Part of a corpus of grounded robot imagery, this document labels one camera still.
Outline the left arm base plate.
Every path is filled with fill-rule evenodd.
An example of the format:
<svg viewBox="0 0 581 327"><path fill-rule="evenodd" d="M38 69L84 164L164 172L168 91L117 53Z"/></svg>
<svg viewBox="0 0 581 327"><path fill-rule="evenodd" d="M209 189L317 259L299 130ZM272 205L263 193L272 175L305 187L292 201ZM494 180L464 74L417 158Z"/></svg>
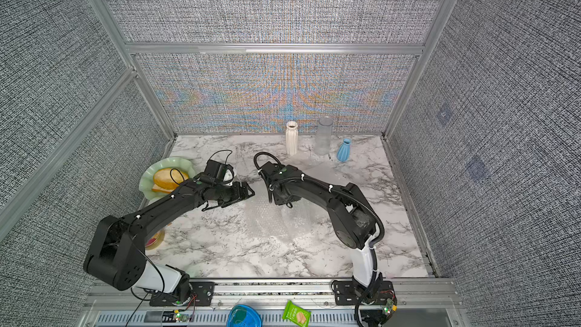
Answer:
<svg viewBox="0 0 581 327"><path fill-rule="evenodd" d="M156 293L149 301L152 307L209 307L213 298L214 282L181 281L173 292Z"/></svg>

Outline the white ribbed ceramic vase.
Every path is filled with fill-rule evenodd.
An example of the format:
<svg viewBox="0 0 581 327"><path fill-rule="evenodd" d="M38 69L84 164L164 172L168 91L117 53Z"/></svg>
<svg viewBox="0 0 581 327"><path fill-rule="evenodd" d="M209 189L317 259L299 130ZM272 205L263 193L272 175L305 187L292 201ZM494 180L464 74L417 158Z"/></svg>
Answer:
<svg viewBox="0 0 581 327"><path fill-rule="evenodd" d="M287 155L292 157L298 152L298 123L296 121L287 122L285 136Z"/></svg>

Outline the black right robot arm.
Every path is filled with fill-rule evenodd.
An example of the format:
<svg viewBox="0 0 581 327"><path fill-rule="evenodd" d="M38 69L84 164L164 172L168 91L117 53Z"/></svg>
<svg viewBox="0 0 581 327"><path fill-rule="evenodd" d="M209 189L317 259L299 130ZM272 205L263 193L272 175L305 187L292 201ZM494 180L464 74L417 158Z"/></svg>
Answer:
<svg viewBox="0 0 581 327"><path fill-rule="evenodd" d="M323 182L266 151L256 153L253 162L269 202L292 208L306 200L326 211L334 234L351 250L355 305L375 302L383 282L375 246L384 238L385 227L361 189L353 183Z"/></svg>

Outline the blue ribbed glass vase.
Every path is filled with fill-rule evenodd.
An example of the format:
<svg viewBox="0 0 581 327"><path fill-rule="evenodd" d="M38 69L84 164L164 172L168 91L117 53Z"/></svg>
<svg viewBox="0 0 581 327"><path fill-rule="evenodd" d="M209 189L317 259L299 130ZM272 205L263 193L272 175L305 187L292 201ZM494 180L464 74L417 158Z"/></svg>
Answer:
<svg viewBox="0 0 581 327"><path fill-rule="evenodd" d="M337 150L337 160L340 162L347 162L350 158L352 140L343 139L339 149Z"/></svg>

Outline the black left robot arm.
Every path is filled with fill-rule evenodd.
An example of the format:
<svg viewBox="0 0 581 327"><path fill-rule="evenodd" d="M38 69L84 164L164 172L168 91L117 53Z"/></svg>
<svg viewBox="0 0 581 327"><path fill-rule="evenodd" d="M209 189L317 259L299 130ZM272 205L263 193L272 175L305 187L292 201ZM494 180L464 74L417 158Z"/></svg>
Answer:
<svg viewBox="0 0 581 327"><path fill-rule="evenodd" d="M205 175L187 179L169 195L148 207L121 218L106 216L95 230L83 269L91 276L125 291L153 291L151 304L185 303L192 296L189 274L171 266L155 264L145 254L145 244L176 218L215 201L225 208L255 195L246 182L211 181Z"/></svg>

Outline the clear glass vase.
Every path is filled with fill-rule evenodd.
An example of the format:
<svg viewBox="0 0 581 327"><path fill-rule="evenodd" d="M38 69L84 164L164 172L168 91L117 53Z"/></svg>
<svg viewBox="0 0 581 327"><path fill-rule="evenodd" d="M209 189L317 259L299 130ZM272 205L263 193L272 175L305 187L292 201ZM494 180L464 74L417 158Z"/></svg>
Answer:
<svg viewBox="0 0 581 327"><path fill-rule="evenodd" d="M334 121L330 117L321 117L318 120L315 137L314 152L317 155L328 154L331 148L331 136Z"/></svg>

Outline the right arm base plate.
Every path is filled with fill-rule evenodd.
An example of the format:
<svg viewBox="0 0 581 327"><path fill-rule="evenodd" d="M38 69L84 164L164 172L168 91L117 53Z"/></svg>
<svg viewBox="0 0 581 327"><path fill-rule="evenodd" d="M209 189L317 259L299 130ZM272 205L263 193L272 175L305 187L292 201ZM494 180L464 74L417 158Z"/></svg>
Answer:
<svg viewBox="0 0 581 327"><path fill-rule="evenodd" d="M382 279L374 282L366 295L366 287L354 279L333 280L331 290L337 306L355 306L360 302L361 305L383 305L390 309L398 303L393 283Z"/></svg>

